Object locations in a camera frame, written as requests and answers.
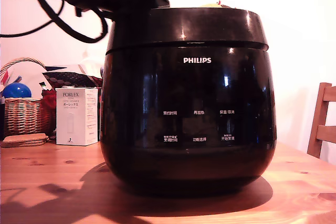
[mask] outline philips logo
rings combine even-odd
[[[183,58],[183,63],[211,63],[211,58]]]

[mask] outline cork coaster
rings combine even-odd
[[[46,134],[44,133],[8,136],[2,141],[1,147],[42,145],[47,141],[47,139],[48,136],[46,136]]]
[[[21,143],[21,144],[7,144],[2,142],[1,147],[2,148],[11,148],[11,147],[28,147],[28,146],[40,146],[45,144],[45,141],[40,142],[30,142],[30,143]]]

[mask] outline white box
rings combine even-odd
[[[89,145],[98,141],[98,89],[56,89],[56,144]]]

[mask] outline power cord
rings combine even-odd
[[[71,37],[73,37],[77,40],[80,40],[80,41],[85,42],[85,43],[96,43],[96,42],[102,40],[106,36],[106,34],[108,33],[108,25],[107,25],[107,22],[105,20],[104,13],[96,7],[92,8],[91,10],[94,11],[94,13],[96,13],[98,15],[98,17],[100,18],[101,26],[102,26],[102,32],[101,32],[101,35],[99,37],[93,39],[93,38],[87,37],[87,36],[77,32],[77,31],[73,30],[68,24],[66,24],[59,17],[60,12],[55,13],[54,10],[50,7],[50,5],[45,0],[37,0],[37,1],[39,2],[42,9],[47,13],[49,18],[51,19],[49,21],[50,23],[54,22],[59,28],[61,28],[68,35],[70,35]],[[35,31],[36,31],[36,29],[34,29],[32,31],[29,31],[27,33],[31,34],[31,33],[34,33]],[[19,36],[7,35],[7,38],[12,38],[12,37],[19,37]]]
[[[63,11],[64,8],[64,1],[62,1],[62,5],[61,8],[59,9],[57,16],[59,16],[61,14],[61,12]],[[49,22],[45,23],[44,25],[41,25],[33,30],[30,31],[26,31],[24,33],[20,33],[20,34],[0,34],[0,38],[17,38],[17,37],[22,37],[22,36],[26,36],[29,34],[33,34],[37,31],[40,31],[41,29],[45,28],[46,26],[50,25],[51,23],[53,23],[52,20],[50,20]]]

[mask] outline wooden tabletop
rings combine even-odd
[[[99,143],[2,148],[0,222],[336,223],[336,166],[281,143],[263,176],[231,195],[141,197],[116,181]]]

